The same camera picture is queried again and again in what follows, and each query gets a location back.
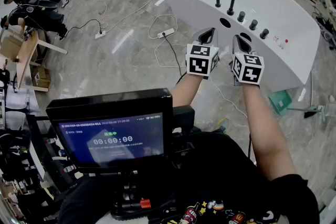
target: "white bathtub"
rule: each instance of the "white bathtub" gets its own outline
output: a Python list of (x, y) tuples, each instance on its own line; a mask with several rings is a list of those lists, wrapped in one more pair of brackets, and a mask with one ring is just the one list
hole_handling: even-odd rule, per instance
[[(223, 49), (229, 46), (232, 50), (234, 35), (247, 34), (253, 50), (264, 57), (265, 71), (261, 83), (271, 91), (306, 83), (316, 55), (320, 29), (294, 0), (236, 0), (233, 16), (226, 13), (231, 0), (220, 0), (220, 8), (215, 7), (216, 0), (168, 2), (178, 18), (197, 30), (215, 27), (219, 46)], [(246, 13), (243, 23), (237, 20), (240, 11)], [(229, 21), (231, 27), (225, 27), (221, 18)], [(254, 31), (249, 29), (253, 19), (258, 21)], [(269, 34), (266, 39), (261, 39), (259, 35), (265, 28)]]

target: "monitor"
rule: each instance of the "monitor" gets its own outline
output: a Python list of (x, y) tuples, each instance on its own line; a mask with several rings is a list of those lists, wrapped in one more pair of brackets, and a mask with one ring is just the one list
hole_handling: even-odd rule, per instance
[(161, 163), (172, 152), (168, 89), (52, 100), (46, 109), (82, 173), (118, 173)]
[(105, 166), (115, 161), (162, 155), (162, 117), (162, 113), (155, 113), (58, 125), (78, 162)]

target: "wooden table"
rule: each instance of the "wooden table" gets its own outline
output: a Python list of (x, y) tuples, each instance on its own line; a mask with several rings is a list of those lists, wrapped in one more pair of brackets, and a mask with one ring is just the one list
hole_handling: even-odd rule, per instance
[(17, 73), (18, 89), (20, 89), (20, 87), (24, 87), (24, 88), (32, 88), (36, 91), (43, 91), (43, 92), (48, 91), (47, 88), (33, 86), (32, 79), (31, 79), (32, 74), (30, 73), (29, 64), (30, 64), (30, 60), (38, 44), (45, 46), (49, 49), (53, 49), (58, 52), (61, 52), (62, 54), (68, 53), (68, 51), (64, 49), (61, 49), (55, 45), (52, 45), (52, 44), (46, 43), (43, 40), (40, 40), (38, 38), (37, 30), (34, 30), (31, 37), (22, 43), (21, 49), (17, 56), (18, 63), (16, 64), (16, 73)]

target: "power strip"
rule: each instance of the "power strip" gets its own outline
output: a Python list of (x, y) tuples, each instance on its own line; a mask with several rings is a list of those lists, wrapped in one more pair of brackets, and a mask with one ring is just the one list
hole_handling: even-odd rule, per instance
[(163, 38), (163, 33), (165, 33), (165, 36), (167, 37), (167, 36), (169, 36), (169, 35), (175, 33), (175, 30), (174, 30), (174, 28), (170, 28), (170, 29), (168, 29), (168, 30), (166, 30), (166, 31), (163, 31), (163, 32), (161, 32), (161, 33), (158, 33), (157, 37), (158, 37), (158, 38)]
[(101, 37), (103, 37), (103, 36), (105, 36), (105, 35), (106, 35), (106, 32), (105, 32), (105, 31), (103, 31), (102, 33), (99, 33), (99, 32), (98, 32), (94, 38), (95, 38), (95, 39), (98, 39), (98, 38), (101, 38)]

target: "hole in bathtub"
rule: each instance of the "hole in bathtub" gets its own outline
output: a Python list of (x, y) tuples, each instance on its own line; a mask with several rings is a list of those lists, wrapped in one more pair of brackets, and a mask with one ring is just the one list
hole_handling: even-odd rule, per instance
[(222, 25), (224, 25), (226, 28), (231, 28), (231, 24), (230, 24), (230, 22), (227, 19), (220, 18), (219, 20), (220, 20), (220, 23)]
[(247, 40), (249, 40), (250, 42), (252, 42), (252, 39), (250, 38), (250, 36), (249, 36), (248, 34), (246, 34), (246, 33), (240, 33), (240, 36), (241, 36), (241, 37), (244, 37), (244, 38), (246, 38)]

